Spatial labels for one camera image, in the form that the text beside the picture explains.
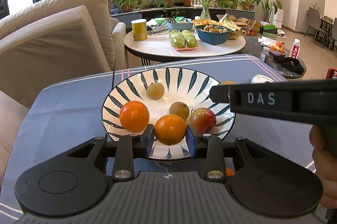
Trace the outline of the person's right hand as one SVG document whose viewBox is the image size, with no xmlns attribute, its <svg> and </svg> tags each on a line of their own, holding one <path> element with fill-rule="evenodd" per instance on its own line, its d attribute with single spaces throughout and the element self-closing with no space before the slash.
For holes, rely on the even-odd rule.
<svg viewBox="0 0 337 224">
<path fill-rule="evenodd" d="M 309 138 L 310 143 L 314 148 L 312 158 L 316 167 L 316 175 L 323 185 L 323 196 L 320 204 L 328 209 L 336 209 L 336 158 L 326 149 L 326 139 L 318 126 L 312 126 Z"/>
</svg>

